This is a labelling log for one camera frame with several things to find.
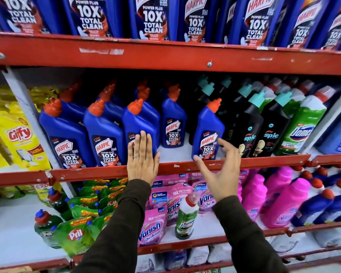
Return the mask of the person's right hand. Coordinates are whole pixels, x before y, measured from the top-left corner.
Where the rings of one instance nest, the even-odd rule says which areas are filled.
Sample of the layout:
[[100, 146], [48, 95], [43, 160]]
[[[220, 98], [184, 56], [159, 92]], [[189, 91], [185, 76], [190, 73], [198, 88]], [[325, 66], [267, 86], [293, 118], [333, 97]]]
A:
[[229, 196], [238, 196], [238, 178], [240, 174], [241, 158], [238, 149], [229, 142], [218, 138], [218, 144], [222, 146], [226, 154], [222, 169], [214, 173], [213, 179], [205, 179], [216, 202]]

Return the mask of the person's left hand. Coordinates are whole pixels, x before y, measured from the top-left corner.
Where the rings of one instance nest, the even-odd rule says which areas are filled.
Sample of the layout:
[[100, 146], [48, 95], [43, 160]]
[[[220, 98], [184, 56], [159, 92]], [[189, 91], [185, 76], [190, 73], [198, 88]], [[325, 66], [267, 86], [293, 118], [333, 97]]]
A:
[[140, 162], [140, 138], [140, 134], [135, 135], [135, 142], [133, 143], [133, 163], [129, 166], [127, 165], [128, 179], [141, 179], [152, 186], [157, 176], [157, 174], [153, 173], [155, 155], [152, 152], [152, 138], [147, 133], [147, 152], [144, 163]]

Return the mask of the person's left forearm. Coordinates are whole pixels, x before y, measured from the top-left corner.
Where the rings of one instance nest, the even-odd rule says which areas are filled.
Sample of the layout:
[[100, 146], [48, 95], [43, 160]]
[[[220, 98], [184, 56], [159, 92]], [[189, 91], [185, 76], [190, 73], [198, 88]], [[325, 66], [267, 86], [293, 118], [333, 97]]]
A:
[[150, 194], [149, 182], [130, 180], [109, 223], [71, 273], [135, 273], [137, 242]]

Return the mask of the person's right forearm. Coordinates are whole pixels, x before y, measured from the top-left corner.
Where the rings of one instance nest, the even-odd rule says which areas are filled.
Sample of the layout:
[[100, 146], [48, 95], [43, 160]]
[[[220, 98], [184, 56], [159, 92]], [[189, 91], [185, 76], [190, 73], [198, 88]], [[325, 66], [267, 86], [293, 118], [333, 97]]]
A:
[[217, 201], [213, 211], [231, 245], [232, 262], [237, 273], [289, 273], [237, 196]]

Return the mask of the group of blue orange-capped bottles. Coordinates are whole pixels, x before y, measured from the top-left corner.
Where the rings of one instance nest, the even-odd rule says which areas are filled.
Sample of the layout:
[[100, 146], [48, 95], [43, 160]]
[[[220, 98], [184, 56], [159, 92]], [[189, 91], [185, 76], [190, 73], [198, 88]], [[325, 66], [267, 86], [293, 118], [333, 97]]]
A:
[[64, 105], [54, 98], [42, 108], [39, 122], [45, 130], [51, 147], [63, 169], [122, 166], [127, 163], [127, 144], [134, 143], [141, 130], [152, 136], [151, 153], [157, 151], [156, 128], [142, 118], [143, 98], [131, 102], [123, 111], [125, 130], [104, 117], [105, 89], [99, 98], [85, 109], [80, 122], [75, 122], [63, 111]]

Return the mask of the stack of pink pouches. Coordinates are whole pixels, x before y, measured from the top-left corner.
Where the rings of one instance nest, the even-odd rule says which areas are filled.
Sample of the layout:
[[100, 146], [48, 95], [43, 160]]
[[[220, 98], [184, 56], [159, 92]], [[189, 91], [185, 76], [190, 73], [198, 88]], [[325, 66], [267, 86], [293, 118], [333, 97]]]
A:
[[201, 173], [159, 175], [151, 186], [145, 206], [145, 220], [138, 237], [138, 246], [158, 244], [167, 227], [175, 225], [181, 201], [199, 192], [199, 214], [207, 213], [216, 204]]

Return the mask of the small green red-capped bottle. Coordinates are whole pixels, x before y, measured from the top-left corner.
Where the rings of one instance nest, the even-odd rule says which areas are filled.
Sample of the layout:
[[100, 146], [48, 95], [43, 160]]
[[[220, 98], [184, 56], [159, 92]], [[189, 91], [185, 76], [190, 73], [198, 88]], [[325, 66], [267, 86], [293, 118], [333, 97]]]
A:
[[180, 201], [178, 217], [175, 227], [175, 235], [184, 240], [191, 237], [194, 230], [195, 219], [199, 212], [200, 193], [194, 191]]

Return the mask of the pink bottle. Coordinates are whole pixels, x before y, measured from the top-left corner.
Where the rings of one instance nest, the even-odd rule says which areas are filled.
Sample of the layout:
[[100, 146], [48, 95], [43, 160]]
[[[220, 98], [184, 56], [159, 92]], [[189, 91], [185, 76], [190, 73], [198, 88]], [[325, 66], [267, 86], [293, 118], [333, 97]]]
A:
[[256, 174], [251, 181], [242, 189], [242, 206], [252, 221], [255, 221], [267, 197], [267, 187], [264, 185], [265, 178]]
[[289, 166], [280, 167], [265, 182], [267, 188], [267, 201], [275, 200], [282, 190], [291, 183], [293, 169]]
[[298, 178], [288, 185], [261, 217], [268, 229], [283, 228], [289, 225], [303, 202], [308, 199], [311, 184], [303, 178]]

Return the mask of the group of black teal-capped bottles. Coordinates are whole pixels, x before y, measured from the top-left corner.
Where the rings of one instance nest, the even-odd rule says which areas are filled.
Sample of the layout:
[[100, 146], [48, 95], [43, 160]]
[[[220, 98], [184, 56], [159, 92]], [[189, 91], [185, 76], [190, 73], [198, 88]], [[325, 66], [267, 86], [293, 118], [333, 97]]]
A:
[[209, 101], [199, 111], [193, 136], [191, 157], [202, 160], [214, 160], [219, 148], [219, 138], [223, 138], [237, 148], [240, 158], [247, 158], [256, 142], [257, 135], [263, 125], [264, 118], [259, 108], [265, 102], [265, 93], [253, 92], [252, 84], [242, 86], [234, 99], [227, 99], [227, 111], [217, 116], [223, 104], [222, 98]]

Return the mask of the pile of green refill pouches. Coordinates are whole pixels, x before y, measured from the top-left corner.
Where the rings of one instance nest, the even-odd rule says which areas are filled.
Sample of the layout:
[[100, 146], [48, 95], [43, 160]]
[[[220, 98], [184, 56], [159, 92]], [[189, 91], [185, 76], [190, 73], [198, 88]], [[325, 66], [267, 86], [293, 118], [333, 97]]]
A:
[[93, 245], [118, 207], [118, 199], [128, 184], [127, 177], [82, 182], [77, 197], [64, 201], [69, 218], [51, 228], [54, 242], [69, 257], [84, 254]]

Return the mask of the green dish soap bottle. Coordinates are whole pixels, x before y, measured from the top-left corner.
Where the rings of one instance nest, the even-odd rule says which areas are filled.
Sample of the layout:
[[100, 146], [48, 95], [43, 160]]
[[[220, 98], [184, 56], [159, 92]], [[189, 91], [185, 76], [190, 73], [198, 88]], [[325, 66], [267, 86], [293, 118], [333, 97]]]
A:
[[55, 190], [53, 187], [49, 190], [48, 200], [50, 205], [60, 213], [60, 216], [64, 219], [64, 221], [69, 221], [73, 219], [72, 212], [68, 206], [68, 202], [58, 190]]
[[59, 224], [64, 222], [63, 219], [40, 209], [36, 212], [34, 220], [34, 230], [42, 238], [45, 244], [53, 249], [60, 249], [61, 246], [54, 238], [53, 232]]

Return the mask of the white packet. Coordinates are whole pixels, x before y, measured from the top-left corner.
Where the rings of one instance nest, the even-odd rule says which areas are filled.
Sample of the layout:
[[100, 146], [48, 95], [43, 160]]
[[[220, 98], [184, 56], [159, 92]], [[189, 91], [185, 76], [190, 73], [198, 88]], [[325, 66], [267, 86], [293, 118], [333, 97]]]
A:
[[232, 261], [232, 247], [228, 243], [212, 244], [209, 246], [207, 262], [210, 264]]
[[186, 265], [188, 267], [194, 267], [204, 265], [207, 263], [209, 257], [209, 246], [200, 246], [190, 249], [188, 254]]
[[269, 244], [278, 254], [285, 254], [293, 250], [299, 242], [300, 238], [298, 236], [289, 237], [286, 234], [273, 236], [269, 239]]
[[312, 235], [322, 248], [341, 246], [341, 228], [316, 230]]

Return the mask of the yellow green packet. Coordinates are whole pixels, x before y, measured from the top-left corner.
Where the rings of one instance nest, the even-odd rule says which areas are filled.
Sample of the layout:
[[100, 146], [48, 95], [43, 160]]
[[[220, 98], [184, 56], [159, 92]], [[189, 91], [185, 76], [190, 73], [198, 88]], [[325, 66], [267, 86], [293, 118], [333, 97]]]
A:
[[47, 206], [50, 206], [48, 195], [49, 195], [49, 191], [51, 188], [59, 191], [60, 193], [63, 192], [63, 188], [59, 182], [56, 182], [53, 186], [50, 186], [49, 183], [35, 184], [35, 185], [33, 185], [33, 188], [34, 188], [39, 200]]

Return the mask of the long red shelf beam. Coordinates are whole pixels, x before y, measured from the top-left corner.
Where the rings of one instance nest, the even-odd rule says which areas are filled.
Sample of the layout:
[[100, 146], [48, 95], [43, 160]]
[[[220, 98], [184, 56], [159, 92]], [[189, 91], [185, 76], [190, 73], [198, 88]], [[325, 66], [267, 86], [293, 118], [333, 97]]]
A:
[[341, 76], [341, 51], [0, 32], [0, 66]]

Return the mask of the blue purple pouch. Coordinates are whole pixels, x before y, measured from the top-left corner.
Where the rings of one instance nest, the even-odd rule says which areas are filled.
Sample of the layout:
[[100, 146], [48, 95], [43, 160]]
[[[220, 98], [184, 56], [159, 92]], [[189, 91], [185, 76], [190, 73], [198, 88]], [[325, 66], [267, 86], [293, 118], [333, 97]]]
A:
[[187, 262], [187, 249], [164, 252], [164, 269], [172, 271], [184, 268]]

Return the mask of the row of green white bottles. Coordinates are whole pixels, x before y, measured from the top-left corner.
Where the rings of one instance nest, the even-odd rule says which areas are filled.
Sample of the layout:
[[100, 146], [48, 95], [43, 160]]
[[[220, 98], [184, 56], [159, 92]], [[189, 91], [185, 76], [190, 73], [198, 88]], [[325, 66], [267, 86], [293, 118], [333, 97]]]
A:
[[313, 81], [305, 80], [291, 90], [291, 101], [283, 107], [290, 122], [273, 155], [297, 155], [326, 113], [325, 102], [336, 93], [336, 89], [327, 85], [307, 95], [313, 86]]

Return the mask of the stack of yellow pouches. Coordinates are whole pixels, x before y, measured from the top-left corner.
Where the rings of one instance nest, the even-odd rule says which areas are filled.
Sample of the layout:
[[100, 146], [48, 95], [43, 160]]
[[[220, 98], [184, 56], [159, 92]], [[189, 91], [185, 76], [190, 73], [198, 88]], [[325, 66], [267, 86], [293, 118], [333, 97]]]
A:
[[8, 88], [0, 88], [0, 153], [9, 165], [20, 169], [51, 168], [36, 132]]

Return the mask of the group of dark blue bottles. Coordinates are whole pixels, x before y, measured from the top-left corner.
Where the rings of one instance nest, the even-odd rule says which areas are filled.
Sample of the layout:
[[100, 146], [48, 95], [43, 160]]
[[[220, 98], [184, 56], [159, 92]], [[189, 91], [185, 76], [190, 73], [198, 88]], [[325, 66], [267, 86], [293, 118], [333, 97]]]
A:
[[294, 227], [341, 221], [341, 167], [335, 165], [332, 169], [340, 169], [340, 171], [328, 175], [329, 169], [319, 167], [313, 173], [308, 171], [302, 174], [302, 177], [313, 177], [309, 179], [311, 192], [291, 218]]

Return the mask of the row of large blue cleaner bottles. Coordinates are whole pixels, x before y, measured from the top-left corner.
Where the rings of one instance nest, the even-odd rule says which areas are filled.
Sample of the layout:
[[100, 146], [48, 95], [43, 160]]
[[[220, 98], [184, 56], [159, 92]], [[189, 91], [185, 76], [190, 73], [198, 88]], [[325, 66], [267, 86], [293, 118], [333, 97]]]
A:
[[341, 0], [0, 0], [0, 31], [341, 51]]

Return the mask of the light blue bottle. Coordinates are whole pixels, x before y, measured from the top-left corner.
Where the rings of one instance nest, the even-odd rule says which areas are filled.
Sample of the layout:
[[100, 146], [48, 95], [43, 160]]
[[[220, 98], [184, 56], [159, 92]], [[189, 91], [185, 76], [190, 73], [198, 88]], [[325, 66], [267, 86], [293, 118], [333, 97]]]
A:
[[328, 136], [326, 136], [320, 146], [316, 148], [320, 153], [325, 155], [341, 154], [341, 119]]

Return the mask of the white shelf board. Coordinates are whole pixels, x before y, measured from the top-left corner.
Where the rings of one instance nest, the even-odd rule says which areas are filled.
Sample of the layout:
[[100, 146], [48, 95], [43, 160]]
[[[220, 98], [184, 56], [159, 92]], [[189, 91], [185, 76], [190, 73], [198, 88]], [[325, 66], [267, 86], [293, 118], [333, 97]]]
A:
[[41, 209], [59, 216], [35, 195], [0, 199], [0, 268], [62, 258], [69, 261], [64, 250], [49, 247], [35, 232], [35, 214]]

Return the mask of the red shelf rail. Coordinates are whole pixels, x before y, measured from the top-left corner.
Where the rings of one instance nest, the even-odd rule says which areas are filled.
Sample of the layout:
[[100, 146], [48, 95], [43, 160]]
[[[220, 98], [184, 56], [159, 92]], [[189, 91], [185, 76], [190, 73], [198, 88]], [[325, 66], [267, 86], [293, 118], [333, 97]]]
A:
[[[292, 156], [271, 156], [262, 158], [241, 159], [241, 169], [268, 168], [280, 166], [303, 165], [310, 158], [310, 154]], [[185, 174], [198, 172], [194, 161], [170, 162], [159, 164], [159, 175]], [[94, 167], [83, 169], [53, 169], [46, 175], [50, 183], [71, 182], [92, 179], [115, 179], [127, 176], [126, 166]]]
[[0, 173], [0, 187], [35, 185], [46, 183], [50, 185], [53, 185], [55, 183], [55, 179], [50, 174], [50, 170]]
[[[262, 222], [257, 219], [256, 223], [262, 229], [265, 237], [273, 237], [286, 234], [292, 236], [298, 233], [308, 231], [334, 229], [341, 227], [341, 222], [332, 222], [321, 225], [310, 225], [302, 227], [283, 227], [276, 229], [267, 229]], [[214, 214], [203, 214], [196, 219], [196, 227], [190, 239], [177, 239], [174, 233], [174, 226], [167, 227], [165, 235], [158, 244], [150, 246], [141, 246], [138, 248], [138, 255], [162, 253], [172, 250], [188, 249], [211, 244], [226, 243], [227, 238], [220, 223], [216, 221]]]
[[317, 155], [309, 162], [312, 167], [334, 164], [341, 164], [341, 154]]

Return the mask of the grey shelf upright post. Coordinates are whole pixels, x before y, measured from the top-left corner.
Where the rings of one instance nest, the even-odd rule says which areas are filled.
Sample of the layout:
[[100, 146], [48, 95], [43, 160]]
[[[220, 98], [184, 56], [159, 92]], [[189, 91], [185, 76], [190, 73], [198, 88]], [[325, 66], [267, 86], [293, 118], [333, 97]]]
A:
[[10, 66], [6, 66], [5, 68], [5, 70], [2, 70], [2, 74], [32, 126], [33, 131], [37, 135], [40, 144], [49, 159], [51, 169], [62, 169], [50, 143], [48, 142], [47, 135], [39, 123], [40, 113], [37, 111], [21, 76], [17, 73], [16, 69], [12, 69]]

